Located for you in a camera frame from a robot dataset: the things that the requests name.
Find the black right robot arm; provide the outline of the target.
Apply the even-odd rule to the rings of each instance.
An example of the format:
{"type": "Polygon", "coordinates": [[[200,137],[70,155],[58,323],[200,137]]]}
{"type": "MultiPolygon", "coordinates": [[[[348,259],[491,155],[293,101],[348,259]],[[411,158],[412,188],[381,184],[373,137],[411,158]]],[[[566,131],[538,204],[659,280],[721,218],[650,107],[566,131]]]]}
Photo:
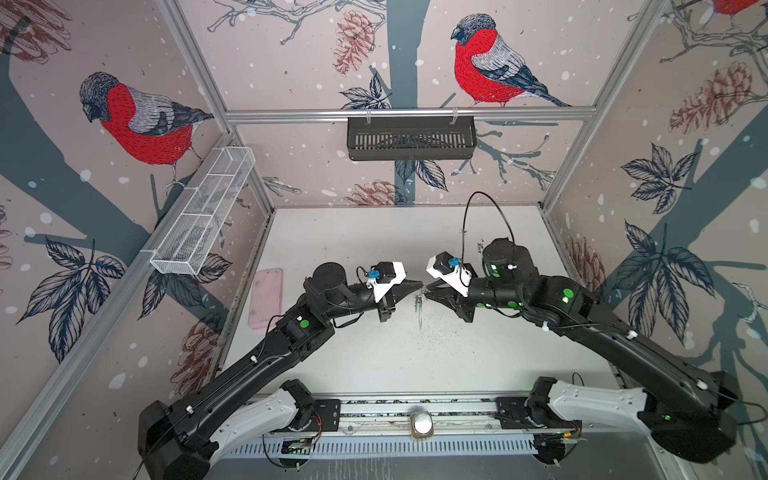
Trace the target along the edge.
{"type": "Polygon", "coordinates": [[[478,308],[518,316],[578,343],[638,382],[633,389],[603,389],[540,377],[508,419],[538,428],[597,423],[632,430],[666,451],[704,464],[733,447],[737,421],[728,408],[740,393],[736,379],[706,372],[666,351],[621,322],[593,293],[563,276],[538,272],[529,251],[497,238],[483,251],[484,273],[448,252],[429,259],[434,281],[425,296],[467,323],[478,308]]]}

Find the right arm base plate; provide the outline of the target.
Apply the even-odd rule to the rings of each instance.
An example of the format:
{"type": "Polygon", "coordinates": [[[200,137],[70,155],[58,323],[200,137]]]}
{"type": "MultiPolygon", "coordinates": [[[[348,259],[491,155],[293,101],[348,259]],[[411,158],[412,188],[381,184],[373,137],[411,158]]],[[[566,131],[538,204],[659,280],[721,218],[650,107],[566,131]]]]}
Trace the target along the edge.
{"type": "Polygon", "coordinates": [[[502,429],[579,430],[582,426],[580,421],[559,417],[546,403],[534,401],[529,405],[526,397],[497,397],[495,405],[494,418],[502,429]]]}

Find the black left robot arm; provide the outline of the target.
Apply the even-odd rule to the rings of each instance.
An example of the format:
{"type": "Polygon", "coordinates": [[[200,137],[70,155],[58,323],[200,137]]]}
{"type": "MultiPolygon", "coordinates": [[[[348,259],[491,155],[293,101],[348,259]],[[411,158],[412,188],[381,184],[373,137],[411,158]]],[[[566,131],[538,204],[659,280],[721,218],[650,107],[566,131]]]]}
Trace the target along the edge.
{"type": "Polygon", "coordinates": [[[253,397],[307,359],[335,333],[335,319],[356,322],[374,311],[387,321],[399,301],[420,290],[400,262],[373,266],[364,283],[350,285],[344,267],[318,266],[303,294],[269,321],[264,338],[242,358],[172,405],[155,401],[139,417],[141,469],[152,479],[202,479],[230,452],[283,429],[314,424],[315,399],[299,380],[254,402],[253,397]]]}

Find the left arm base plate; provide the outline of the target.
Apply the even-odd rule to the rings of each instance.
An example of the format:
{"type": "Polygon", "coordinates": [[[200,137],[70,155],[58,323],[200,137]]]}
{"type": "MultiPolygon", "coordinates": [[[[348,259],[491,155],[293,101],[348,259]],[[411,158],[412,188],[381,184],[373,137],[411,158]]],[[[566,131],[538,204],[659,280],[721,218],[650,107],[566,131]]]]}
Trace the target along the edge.
{"type": "Polygon", "coordinates": [[[340,400],[320,399],[314,402],[311,409],[299,410],[291,427],[297,432],[337,432],[340,418],[340,400]]]}

